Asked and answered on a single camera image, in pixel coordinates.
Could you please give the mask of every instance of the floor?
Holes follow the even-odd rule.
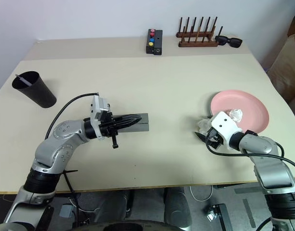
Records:
[[[203,199],[209,195],[210,186],[192,186],[192,191],[197,199]],[[163,221],[163,188],[136,190],[134,205],[129,219],[145,219]],[[109,192],[81,193],[78,202],[85,210],[94,210],[99,207]],[[185,194],[192,216],[193,231],[219,231],[219,220],[210,222],[206,217],[206,208],[214,204],[224,203],[227,206],[234,231],[254,231],[262,221],[270,216],[265,198],[260,191],[258,183],[247,183],[226,188],[214,188],[212,197],[206,202],[195,201],[189,187],[185,187]],[[14,195],[6,195],[0,198],[0,223],[3,221]],[[55,197],[51,205],[54,207],[54,216],[49,226],[50,231],[69,230],[74,222],[74,216],[62,218],[59,216],[63,204],[69,204],[64,197]],[[262,231],[271,231],[272,225],[268,223]]]

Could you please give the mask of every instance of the sunglasses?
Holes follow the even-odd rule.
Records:
[[[228,43],[231,47],[238,48],[242,44],[243,40],[239,38],[228,38],[226,36],[218,35],[215,36],[215,41],[218,42],[220,46]]]

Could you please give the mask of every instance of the pen holder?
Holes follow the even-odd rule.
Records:
[[[56,102],[56,97],[36,71],[20,74],[13,80],[12,86],[43,108],[51,107]]]

